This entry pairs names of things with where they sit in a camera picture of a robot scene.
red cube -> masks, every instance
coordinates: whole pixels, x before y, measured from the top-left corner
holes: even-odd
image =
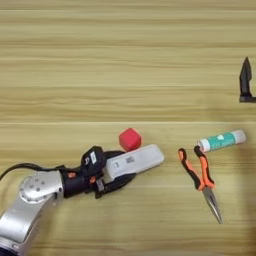
[[[132,128],[119,135],[119,144],[126,151],[132,151],[141,146],[141,136]]]

orange pliers handle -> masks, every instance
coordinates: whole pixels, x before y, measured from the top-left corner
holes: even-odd
[[[183,167],[188,172],[190,177],[193,179],[193,181],[195,183],[195,188],[197,190],[201,191],[205,186],[214,188],[215,184],[210,176],[209,163],[208,163],[208,160],[207,160],[205,154],[201,151],[199,146],[195,146],[194,152],[200,159],[203,178],[201,178],[197,174],[197,171],[192,167],[192,165],[188,161],[186,150],[184,148],[180,148],[178,153],[179,153],[179,158],[180,158],[180,161],[181,161]]]

glue stick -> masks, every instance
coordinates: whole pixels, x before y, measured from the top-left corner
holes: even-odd
[[[206,139],[201,139],[198,141],[198,146],[203,150],[203,152],[224,148],[238,143],[243,143],[246,141],[246,135],[244,131],[237,130],[233,132],[227,132],[217,136],[212,136]]]

black cable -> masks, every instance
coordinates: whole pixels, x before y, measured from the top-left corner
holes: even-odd
[[[80,166],[76,168],[67,168],[64,165],[61,166],[56,166],[53,168],[44,168],[40,165],[37,164],[32,164],[32,163],[21,163],[21,164],[16,164],[11,167],[9,167],[7,170],[5,170],[1,175],[0,175],[0,181],[11,171],[16,170],[16,169],[29,169],[37,172],[51,172],[51,171],[73,171],[77,172],[80,170]]]

white cap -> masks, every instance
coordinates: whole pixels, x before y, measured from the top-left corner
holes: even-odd
[[[210,151],[211,146],[207,139],[201,139],[197,142],[197,145],[203,150],[203,152]]]
[[[242,131],[242,130],[237,130],[237,131],[232,132],[232,134],[233,134],[234,137],[235,137],[236,144],[237,144],[237,143],[243,143],[243,142],[246,141],[246,135],[245,135],[244,131]]]

